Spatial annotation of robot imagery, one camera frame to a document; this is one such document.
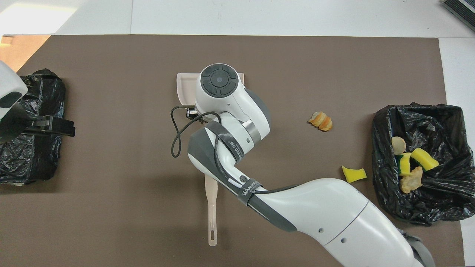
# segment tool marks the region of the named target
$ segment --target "fried food piece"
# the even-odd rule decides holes
[[[329,131],[333,128],[332,119],[327,114],[317,111],[312,115],[312,118],[308,120],[313,126],[318,127],[321,131]]]
[[[422,167],[416,167],[411,171],[411,175],[404,176],[399,181],[399,186],[401,187],[401,191],[403,193],[409,194],[412,190],[416,190],[417,188],[422,186],[421,183],[422,179]]]

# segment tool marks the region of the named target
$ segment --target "black cable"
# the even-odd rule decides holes
[[[270,194],[270,193],[276,193],[276,192],[280,192],[280,191],[284,191],[284,190],[287,190],[287,189],[292,189],[294,187],[298,186],[298,184],[296,185],[289,185],[289,186],[286,186],[286,187],[282,187],[282,188],[277,188],[277,189],[272,189],[272,190],[266,190],[266,191],[255,191],[254,194]]]
[[[178,126],[175,122],[175,118],[173,117],[173,111],[175,111],[175,109],[178,109],[178,108],[191,108],[191,107],[195,107],[194,105],[179,105],[179,106],[176,106],[174,108],[171,109],[171,112],[170,112],[170,116],[171,116],[171,121],[173,122],[173,126],[175,126],[175,130],[177,131],[177,134],[175,136],[175,139],[173,139],[173,142],[171,144],[171,155],[176,158],[180,155],[181,153],[181,138],[180,138],[180,135],[183,133],[183,131],[185,131],[186,128],[188,128],[188,126],[190,126],[193,122],[201,119],[202,117],[206,116],[206,115],[214,115],[218,118],[218,123],[221,124],[221,116],[219,116],[219,114],[215,113],[215,112],[205,112],[203,114],[200,114],[198,116],[196,116],[195,118],[193,118],[188,124],[186,124],[180,131],[178,131]],[[173,149],[175,147],[175,144],[176,144],[176,141],[178,140],[178,153],[175,154]],[[215,163],[216,163],[216,166],[218,167],[218,170],[219,172],[227,179],[232,179],[233,181],[239,183],[236,179],[234,179],[234,177],[232,177],[232,175],[230,175],[223,167],[223,165],[221,164],[221,162],[219,161],[219,157],[218,157],[218,144],[219,144],[219,138],[218,138],[218,135],[216,135],[216,139],[214,141],[214,160],[215,160]],[[283,190],[287,190],[287,189],[291,189],[291,188],[294,188],[296,187],[297,185],[291,185],[291,186],[286,186],[286,187],[283,187],[283,188],[279,188],[279,189],[274,189],[274,190],[266,190],[266,191],[255,191],[254,194],[270,194],[270,193],[275,193],[275,192],[279,192],[279,191],[283,191]]]
[[[180,135],[183,133],[183,131],[185,131],[186,128],[188,128],[188,126],[190,126],[193,122],[195,121],[198,121],[199,119],[201,119],[202,117],[206,116],[206,115],[214,115],[218,118],[218,122],[221,123],[221,117],[219,116],[219,114],[215,113],[215,112],[205,112],[203,114],[200,114],[196,117],[194,117],[188,124],[186,124],[180,131],[178,131],[178,127],[177,127],[177,124],[175,122],[175,119],[173,117],[173,111],[177,108],[189,108],[189,107],[194,107],[193,105],[190,106],[190,105],[182,105],[182,106],[176,106],[174,108],[171,109],[171,112],[170,112],[170,116],[171,116],[171,121],[173,122],[173,125],[175,126],[175,130],[177,131],[177,135],[175,136],[175,139],[173,139],[173,142],[171,143],[171,155],[172,157],[176,158],[180,155],[181,153],[181,138],[180,138]],[[176,141],[178,140],[178,152],[177,154],[174,153],[173,149],[175,148],[175,143]]]
[[[171,121],[173,122],[173,126],[175,126],[175,130],[177,131],[177,133],[178,133],[178,126],[177,126],[177,123],[175,122],[175,118],[173,117],[173,111],[175,111],[175,109],[177,108],[188,108],[188,107],[195,107],[195,106],[194,105],[178,105],[172,108],[170,111]],[[180,154],[180,151],[181,151],[181,138],[178,136],[178,155]],[[171,155],[174,158],[178,157],[178,155],[176,157],[173,155],[173,146],[171,147]]]

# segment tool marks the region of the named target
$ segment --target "plastic handle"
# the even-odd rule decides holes
[[[208,244],[212,247],[218,243],[216,227],[216,197],[218,196],[218,182],[205,175],[206,198],[208,199]]]

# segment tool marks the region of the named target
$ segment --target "gray strap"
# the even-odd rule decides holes
[[[206,124],[205,128],[212,131],[218,138],[224,143],[228,150],[233,154],[236,163],[239,163],[244,158],[244,150],[239,145],[234,136],[224,128],[223,125],[210,121]]]
[[[418,237],[410,236],[403,230],[400,230],[401,234],[406,238],[409,245],[412,247],[414,253],[414,257],[419,260],[424,267],[436,267],[434,259],[430,254],[430,251],[422,244],[422,241]]]
[[[237,193],[237,199],[239,199],[239,201],[241,201],[242,203],[244,203],[244,205],[247,206],[249,199],[254,194],[256,189],[261,185],[262,184],[258,181],[249,178],[249,180],[244,183],[244,185],[239,189],[239,192]]]

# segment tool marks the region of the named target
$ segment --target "white dustpan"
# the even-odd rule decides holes
[[[238,73],[244,83],[244,73]],[[177,94],[182,105],[195,104],[196,81],[199,73],[178,73]],[[218,196],[218,182],[205,175],[205,191],[208,199],[208,244],[212,247],[218,243],[216,227],[216,197]]]

